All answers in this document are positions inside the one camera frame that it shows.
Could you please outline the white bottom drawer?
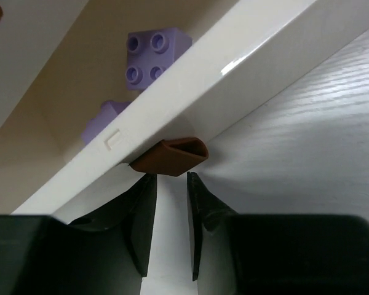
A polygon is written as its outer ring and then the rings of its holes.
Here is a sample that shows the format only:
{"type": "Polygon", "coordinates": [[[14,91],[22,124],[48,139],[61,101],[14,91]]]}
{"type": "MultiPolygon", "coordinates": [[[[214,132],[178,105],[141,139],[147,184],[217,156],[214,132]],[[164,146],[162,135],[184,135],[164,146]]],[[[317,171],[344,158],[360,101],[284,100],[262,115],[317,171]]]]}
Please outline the white bottom drawer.
{"type": "Polygon", "coordinates": [[[369,1],[87,1],[39,71],[0,69],[0,214],[94,210],[158,141],[214,138],[367,29],[369,1]],[[169,26],[191,48],[127,90],[127,34],[169,26]],[[132,103],[85,145],[107,100],[132,103]]]}

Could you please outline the purple studded lego brick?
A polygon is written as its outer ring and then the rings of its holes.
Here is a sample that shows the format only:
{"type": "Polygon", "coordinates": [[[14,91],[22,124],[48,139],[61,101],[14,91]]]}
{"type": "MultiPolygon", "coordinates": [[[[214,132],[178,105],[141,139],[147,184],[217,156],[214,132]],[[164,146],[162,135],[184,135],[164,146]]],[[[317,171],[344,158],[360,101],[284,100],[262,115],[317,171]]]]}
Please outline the purple studded lego brick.
{"type": "Polygon", "coordinates": [[[192,46],[192,38],[178,28],[131,32],[127,35],[125,84],[145,90],[192,46]]]}

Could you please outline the purple upside-down lego brick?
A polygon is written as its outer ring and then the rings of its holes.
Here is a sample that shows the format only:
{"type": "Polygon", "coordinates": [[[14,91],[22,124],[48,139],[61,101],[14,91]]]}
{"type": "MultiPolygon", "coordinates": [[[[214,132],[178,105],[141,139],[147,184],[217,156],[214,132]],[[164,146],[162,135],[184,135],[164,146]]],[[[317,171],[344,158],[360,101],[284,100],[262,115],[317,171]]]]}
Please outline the purple upside-down lego brick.
{"type": "Polygon", "coordinates": [[[81,138],[85,145],[89,144],[105,127],[107,127],[123,110],[132,102],[104,101],[100,106],[99,113],[88,121],[81,138]]]}

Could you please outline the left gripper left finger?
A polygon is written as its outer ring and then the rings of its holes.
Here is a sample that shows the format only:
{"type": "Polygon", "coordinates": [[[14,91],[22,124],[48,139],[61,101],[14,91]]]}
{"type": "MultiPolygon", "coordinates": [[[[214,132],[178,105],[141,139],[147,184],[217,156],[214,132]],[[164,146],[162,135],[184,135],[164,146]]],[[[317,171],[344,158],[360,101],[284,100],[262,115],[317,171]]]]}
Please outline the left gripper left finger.
{"type": "Polygon", "coordinates": [[[70,222],[91,232],[120,228],[140,275],[148,274],[157,202],[157,176],[145,174],[130,189],[96,210],[70,222]]]}

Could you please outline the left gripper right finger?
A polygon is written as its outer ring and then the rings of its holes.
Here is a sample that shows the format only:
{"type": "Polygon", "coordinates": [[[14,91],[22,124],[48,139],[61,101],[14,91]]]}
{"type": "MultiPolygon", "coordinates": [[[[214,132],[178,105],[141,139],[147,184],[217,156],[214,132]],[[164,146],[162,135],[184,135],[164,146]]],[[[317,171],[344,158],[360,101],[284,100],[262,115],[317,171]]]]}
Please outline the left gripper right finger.
{"type": "Polygon", "coordinates": [[[237,212],[210,192],[195,172],[186,175],[186,193],[192,279],[196,281],[202,266],[206,265],[207,252],[223,219],[237,212]]]}

